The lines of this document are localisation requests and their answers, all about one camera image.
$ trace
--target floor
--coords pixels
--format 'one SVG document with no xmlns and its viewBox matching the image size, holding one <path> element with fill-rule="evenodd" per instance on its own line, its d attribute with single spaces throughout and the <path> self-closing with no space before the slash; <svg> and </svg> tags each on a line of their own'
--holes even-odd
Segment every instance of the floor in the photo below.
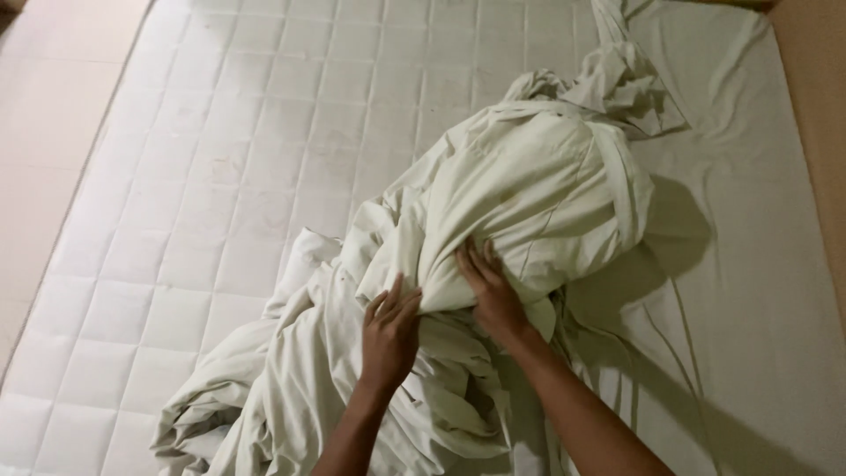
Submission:
<svg viewBox="0 0 846 476">
<path fill-rule="evenodd" d="M 148 2 L 0 15 L 0 381 Z"/>
</svg>

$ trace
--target white mattress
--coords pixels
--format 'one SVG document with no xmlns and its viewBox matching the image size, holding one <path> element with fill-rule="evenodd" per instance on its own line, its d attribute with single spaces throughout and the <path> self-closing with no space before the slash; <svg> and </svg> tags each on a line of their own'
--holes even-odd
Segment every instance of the white mattress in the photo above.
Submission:
<svg viewBox="0 0 846 476">
<path fill-rule="evenodd" d="M 711 230 L 690 263 L 686 238 L 659 246 L 709 445 L 724 474 L 842 472 L 846 351 L 772 30 L 735 8 L 630 7 L 692 125 L 635 155 Z M 597 44 L 588 0 L 154 2 L 3 383 L 0 473 L 156 473 L 162 405 L 260 317 L 303 226 L 343 235 L 447 127 L 525 70 L 573 77 Z M 663 223 L 696 238 L 685 217 Z M 684 425 L 650 421 L 673 393 L 651 390 L 639 431 L 662 453 L 662 425 Z M 540 472 L 521 400 L 519 473 Z"/>
</svg>

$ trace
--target crumpled sheet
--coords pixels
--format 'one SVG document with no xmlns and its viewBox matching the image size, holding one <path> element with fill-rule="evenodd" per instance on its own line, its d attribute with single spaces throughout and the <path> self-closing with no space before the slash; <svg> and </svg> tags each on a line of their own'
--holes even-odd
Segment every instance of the crumpled sheet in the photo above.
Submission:
<svg viewBox="0 0 846 476">
<path fill-rule="evenodd" d="M 625 43 L 600 54 L 643 64 Z M 162 410 L 151 447 L 162 474 L 310 471 L 360 374 L 364 305 L 397 271 L 408 287 L 422 286 L 425 315 L 420 352 L 391 400 L 371 471 L 440 474 L 459 457 L 509 451 L 508 394 L 466 309 L 474 298 L 452 252 L 467 235 L 492 238 L 532 323 L 551 338 L 558 311 L 549 293 L 643 234 L 652 184 L 612 125 L 619 118 L 604 113 L 624 111 L 613 103 L 630 94 L 617 89 L 641 91 L 637 104 L 658 97 L 656 81 L 643 80 L 651 75 L 597 67 L 582 75 L 593 78 L 592 93 L 560 87 L 549 72 L 523 75 L 503 102 L 453 127 L 364 203 L 337 257 L 337 242 L 301 236 L 294 256 L 305 257 L 304 267 L 286 270 L 264 319 L 224 340 Z M 611 94 L 608 85 L 616 85 Z M 605 110 L 570 102 L 569 91 L 574 101 L 604 98 Z M 635 125 L 640 113 L 625 118 L 636 135 L 684 124 L 666 93 L 662 100 L 662 120 L 647 120 L 648 128 Z M 307 285 L 295 291 L 302 276 Z"/>
</svg>

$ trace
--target person's right hand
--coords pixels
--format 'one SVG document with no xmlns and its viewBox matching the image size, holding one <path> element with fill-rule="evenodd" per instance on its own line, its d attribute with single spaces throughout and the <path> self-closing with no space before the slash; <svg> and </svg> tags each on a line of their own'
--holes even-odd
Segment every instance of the person's right hand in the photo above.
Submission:
<svg viewBox="0 0 846 476">
<path fill-rule="evenodd" d="M 506 346 L 530 328 L 523 304 L 503 273 L 503 262 L 494 254 L 493 243 L 485 241 L 484 255 L 470 236 L 455 251 L 459 271 L 478 300 L 473 309 L 476 322 L 491 337 Z"/>
</svg>

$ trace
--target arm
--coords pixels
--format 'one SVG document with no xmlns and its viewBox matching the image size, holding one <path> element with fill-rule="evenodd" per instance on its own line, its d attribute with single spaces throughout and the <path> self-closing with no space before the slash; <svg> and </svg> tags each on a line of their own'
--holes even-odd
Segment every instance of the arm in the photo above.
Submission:
<svg viewBox="0 0 846 476">
<path fill-rule="evenodd" d="M 382 417 L 393 393 L 415 363 L 420 317 L 420 289 L 400 298 L 403 276 L 376 297 L 365 313 L 361 377 L 347 409 L 312 476 L 365 476 Z"/>
<path fill-rule="evenodd" d="M 552 351 L 529 324 L 490 241 L 479 253 L 472 238 L 457 251 L 461 274 L 478 299 L 479 325 L 514 357 L 579 472 L 585 476 L 673 474 Z"/>
</svg>

